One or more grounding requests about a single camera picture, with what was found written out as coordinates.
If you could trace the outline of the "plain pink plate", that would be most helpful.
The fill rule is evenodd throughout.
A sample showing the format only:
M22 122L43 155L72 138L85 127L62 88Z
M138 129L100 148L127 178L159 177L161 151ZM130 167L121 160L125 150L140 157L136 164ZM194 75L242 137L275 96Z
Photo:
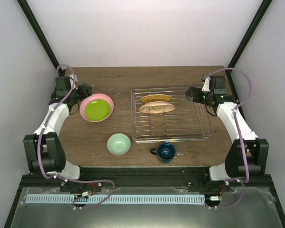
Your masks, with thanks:
M100 122L107 119L114 109L111 97L105 94L93 94L84 99L79 111L85 120L89 122Z

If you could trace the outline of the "lime green plate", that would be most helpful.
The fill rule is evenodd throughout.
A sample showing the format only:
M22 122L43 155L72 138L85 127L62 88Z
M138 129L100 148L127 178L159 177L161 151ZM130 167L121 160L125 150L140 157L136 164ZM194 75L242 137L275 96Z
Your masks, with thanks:
M108 102L96 99L88 103L85 107L85 116L90 121L101 121L105 119L111 111Z

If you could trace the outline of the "chrome wire dish rack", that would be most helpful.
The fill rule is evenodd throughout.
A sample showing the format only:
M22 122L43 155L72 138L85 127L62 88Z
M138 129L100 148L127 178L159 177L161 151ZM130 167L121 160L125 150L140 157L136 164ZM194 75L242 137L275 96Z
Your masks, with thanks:
M131 92L132 138L137 143L203 141L213 131L204 105L186 99L188 87L144 88ZM163 114L139 111L140 99L146 95L171 96L175 110Z

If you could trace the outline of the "woven bamboo-pattern plate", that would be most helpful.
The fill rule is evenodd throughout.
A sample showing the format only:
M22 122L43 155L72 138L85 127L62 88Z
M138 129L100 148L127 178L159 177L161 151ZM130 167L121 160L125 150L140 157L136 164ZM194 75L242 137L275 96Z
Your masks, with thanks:
M157 102L157 101L164 101L169 102L172 99L171 96L165 94L153 94L153 95L146 95L140 99L142 104L146 104L149 102Z

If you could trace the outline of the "pink plate with bird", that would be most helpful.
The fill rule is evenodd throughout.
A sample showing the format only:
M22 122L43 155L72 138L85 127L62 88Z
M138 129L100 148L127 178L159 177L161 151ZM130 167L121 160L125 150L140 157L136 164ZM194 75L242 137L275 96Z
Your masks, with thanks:
M174 111L176 107L165 101L148 102L139 108L141 113L145 114L162 114Z

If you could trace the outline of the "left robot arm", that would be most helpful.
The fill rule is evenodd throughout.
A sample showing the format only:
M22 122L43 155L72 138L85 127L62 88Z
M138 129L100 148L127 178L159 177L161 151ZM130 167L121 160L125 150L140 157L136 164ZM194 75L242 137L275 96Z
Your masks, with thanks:
M87 179L80 175L80 168L66 160L59 140L64 121L74 105L92 95L86 83L57 85L51 94L48 112L39 128L23 139L28 168L31 173L41 173L49 178L71 180L71 187L78 192L87 188Z

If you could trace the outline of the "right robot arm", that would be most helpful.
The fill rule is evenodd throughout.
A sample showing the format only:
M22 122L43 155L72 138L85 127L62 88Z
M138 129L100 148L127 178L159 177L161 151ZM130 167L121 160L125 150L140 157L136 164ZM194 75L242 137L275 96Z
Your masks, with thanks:
M224 163L211 166L209 175L202 178L202 187L213 191L220 181L243 178L249 182L251 177L265 174L269 144L260 139L250 129L238 110L234 96L204 92L199 87L190 87L186 91L188 101L211 107L216 116L223 122L232 142Z

